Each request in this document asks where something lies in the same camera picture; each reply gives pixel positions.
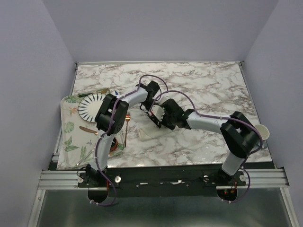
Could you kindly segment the white cloth napkin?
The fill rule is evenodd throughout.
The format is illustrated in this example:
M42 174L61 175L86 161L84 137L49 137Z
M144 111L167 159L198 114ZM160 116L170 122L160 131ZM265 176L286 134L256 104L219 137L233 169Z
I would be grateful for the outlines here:
M137 132L140 141L148 141L172 133L173 130L167 128L166 126L158 128L155 124L149 123L139 127Z

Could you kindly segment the rose gold fork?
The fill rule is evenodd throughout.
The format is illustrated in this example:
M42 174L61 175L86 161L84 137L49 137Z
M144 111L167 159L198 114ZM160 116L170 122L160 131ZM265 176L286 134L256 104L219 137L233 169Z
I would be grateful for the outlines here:
M128 124L131 120L130 113L128 112L125 116L125 121L126 121L126 129L125 129L125 139L124 139L124 146L126 147L127 145L127 135L128 135Z

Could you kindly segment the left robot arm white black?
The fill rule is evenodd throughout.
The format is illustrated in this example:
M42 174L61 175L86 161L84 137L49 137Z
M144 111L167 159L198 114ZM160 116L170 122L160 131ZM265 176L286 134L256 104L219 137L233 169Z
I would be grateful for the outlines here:
M133 91L124 95L106 95L95 117L100 136L94 147L92 161L85 168L85 173L93 186L99 187L105 181L104 170L107 168L112 141L121 131L128 109L137 104L150 107L158 91L160 91L158 83L151 81L148 85L139 83Z

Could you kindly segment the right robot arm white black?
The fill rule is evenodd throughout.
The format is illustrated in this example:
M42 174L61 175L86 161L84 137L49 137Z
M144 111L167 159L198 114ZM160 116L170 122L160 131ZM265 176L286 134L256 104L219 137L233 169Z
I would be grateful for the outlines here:
M233 182L251 152L257 152L263 146L259 131L241 112L230 116L199 114L195 109L184 111L173 99L164 101L160 107L164 109L162 124L170 129L205 130L223 136L230 151L218 173L218 181L223 185Z

